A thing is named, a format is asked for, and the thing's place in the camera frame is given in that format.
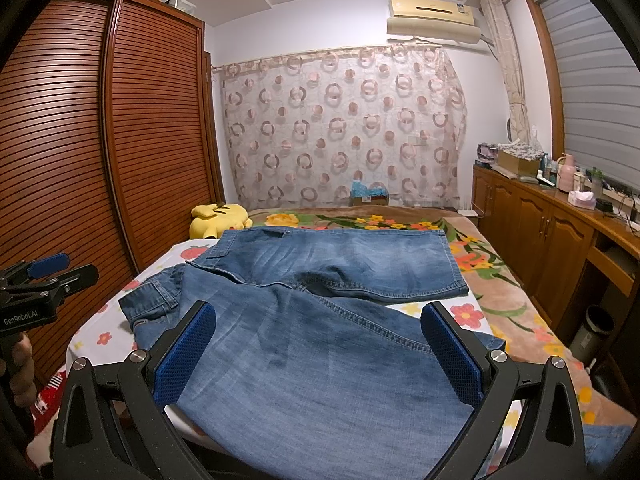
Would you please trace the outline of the person's left hand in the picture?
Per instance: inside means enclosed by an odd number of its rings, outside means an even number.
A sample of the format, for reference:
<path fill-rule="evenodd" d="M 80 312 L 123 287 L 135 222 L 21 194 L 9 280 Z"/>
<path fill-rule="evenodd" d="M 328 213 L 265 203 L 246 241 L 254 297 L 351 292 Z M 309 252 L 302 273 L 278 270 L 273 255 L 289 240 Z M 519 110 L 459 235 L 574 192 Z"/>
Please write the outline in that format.
<path fill-rule="evenodd" d="M 25 332 L 21 332 L 20 340 L 14 344 L 12 363 L 12 370 L 7 372 L 6 362 L 1 361 L 1 375 L 9 377 L 9 387 L 14 404 L 19 408 L 28 408 L 35 403 L 37 387 L 35 385 L 32 343 Z"/>

